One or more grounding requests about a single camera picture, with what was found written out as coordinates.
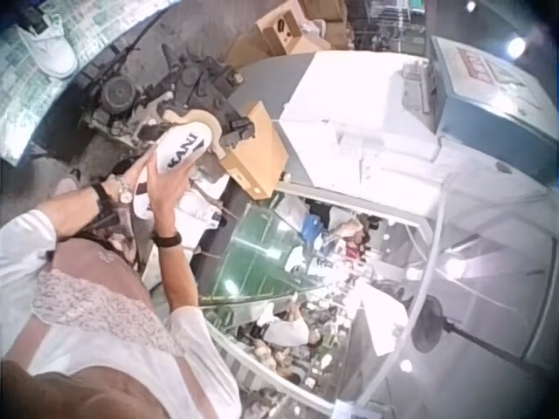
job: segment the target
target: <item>lace fabric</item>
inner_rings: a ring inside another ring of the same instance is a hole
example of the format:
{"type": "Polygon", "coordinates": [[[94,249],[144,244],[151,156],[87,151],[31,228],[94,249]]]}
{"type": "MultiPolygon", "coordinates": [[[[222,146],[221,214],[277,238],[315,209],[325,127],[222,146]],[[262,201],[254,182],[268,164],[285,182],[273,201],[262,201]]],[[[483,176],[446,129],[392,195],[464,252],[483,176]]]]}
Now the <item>lace fabric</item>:
{"type": "Polygon", "coordinates": [[[108,333],[119,340],[184,356],[169,331],[143,302],[56,269],[39,274],[32,311],[50,325],[108,333]]]}

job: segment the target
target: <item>sign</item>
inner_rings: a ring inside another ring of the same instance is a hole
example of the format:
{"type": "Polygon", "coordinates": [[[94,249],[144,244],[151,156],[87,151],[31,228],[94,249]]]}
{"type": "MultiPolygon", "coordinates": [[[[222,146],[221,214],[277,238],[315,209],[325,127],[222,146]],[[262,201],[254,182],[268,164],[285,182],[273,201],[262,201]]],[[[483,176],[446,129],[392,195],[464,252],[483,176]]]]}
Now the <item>sign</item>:
{"type": "Polygon", "coordinates": [[[540,83],[516,65],[470,45],[434,37],[454,92],[557,138],[556,109],[540,83]]]}
{"type": "MultiPolygon", "coordinates": [[[[191,122],[170,128],[157,140],[157,171],[165,173],[182,162],[194,163],[210,146],[211,129],[202,122],[191,122]]],[[[142,220],[153,218],[149,207],[148,170],[145,168],[135,187],[134,213],[142,220]]]]}
{"type": "Polygon", "coordinates": [[[334,412],[332,412],[330,419],[383,419],[383,417],[377,412],[371,412],[341,400],[336,400],[334,412]]]}

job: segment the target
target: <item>black wristband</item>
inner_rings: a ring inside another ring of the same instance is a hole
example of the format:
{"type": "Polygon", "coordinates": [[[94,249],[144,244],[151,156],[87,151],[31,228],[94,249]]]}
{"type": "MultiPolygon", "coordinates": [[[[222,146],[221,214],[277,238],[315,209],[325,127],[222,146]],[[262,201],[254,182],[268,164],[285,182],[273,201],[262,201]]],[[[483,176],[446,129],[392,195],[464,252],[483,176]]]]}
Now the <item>black wristband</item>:
{"type": "Polygon", "coordinates": [[[154,235],[151,238],[153,239],[154,244],[160,249],[168,249],[169,247],[175,247],[183,242],[181,233],[178,232],[173,237],[159,237],[157,236],[157,233],[154,233],[154,235]]]}

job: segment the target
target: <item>green glass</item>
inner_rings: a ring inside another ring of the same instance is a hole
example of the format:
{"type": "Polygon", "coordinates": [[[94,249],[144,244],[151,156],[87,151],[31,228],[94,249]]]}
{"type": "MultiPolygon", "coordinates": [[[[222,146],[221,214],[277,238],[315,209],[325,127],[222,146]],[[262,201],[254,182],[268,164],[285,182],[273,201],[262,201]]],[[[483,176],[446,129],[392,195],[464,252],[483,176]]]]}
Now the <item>green glass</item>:
{"type": "Polygon", "coordinates": [[[312,254],[297,273],[284,270],[291,251],[303,244],[300,233],[273,210],[250,205],[221,257],[210,292],[201,296],[202,304],[273,299],[321,286],[307,275],[312,254]]]}

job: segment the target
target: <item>floor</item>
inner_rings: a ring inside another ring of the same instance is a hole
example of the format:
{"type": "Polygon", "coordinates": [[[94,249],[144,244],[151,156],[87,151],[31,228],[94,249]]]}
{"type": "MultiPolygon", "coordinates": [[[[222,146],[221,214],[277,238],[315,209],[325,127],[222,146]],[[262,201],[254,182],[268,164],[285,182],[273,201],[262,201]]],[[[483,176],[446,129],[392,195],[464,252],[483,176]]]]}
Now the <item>floor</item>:
{"type": "MultiPolygon", "coordinates": [[[[138,50],[130,55],[126,73],[139,85],[162,78],[166,68],[157,55],[161,43],[178,52],[190,49],[221,57],[238,34],[279,3],[280,0],[183,0],[167,10],[144,36],[138,50]]],[[[125,40],[134,39],[140,30],[141,27],[134,28],[124,35],[125,40]]],[[[45,200],[71,166],[80,168],[85,179],[95,178],[106,175],[125,152],[78,127],[80,93],[78,84],[71,86],[36,132],[34,142],[48,148],[57,160],[23,159],[17,168],[0,162],[0,225],[45,200]]]]}

